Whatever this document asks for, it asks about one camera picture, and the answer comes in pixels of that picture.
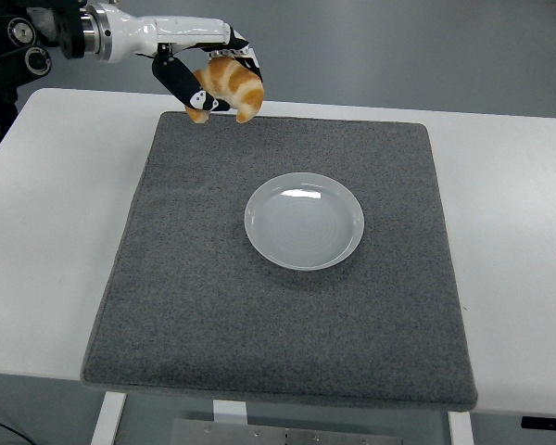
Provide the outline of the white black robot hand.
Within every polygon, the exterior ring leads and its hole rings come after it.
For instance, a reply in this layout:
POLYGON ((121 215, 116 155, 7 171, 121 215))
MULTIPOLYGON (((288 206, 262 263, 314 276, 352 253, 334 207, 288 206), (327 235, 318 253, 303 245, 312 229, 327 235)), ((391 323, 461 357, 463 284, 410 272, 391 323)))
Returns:
POLYGON ((212 111, 237 110, 249 121, 263 101, 259 63, 249 42, 221 19, 134 17, 112 4, 87 8, 98 36, 94 53, 115 63, 131 54, 152 59, 155 78, 198 123, 212 111))

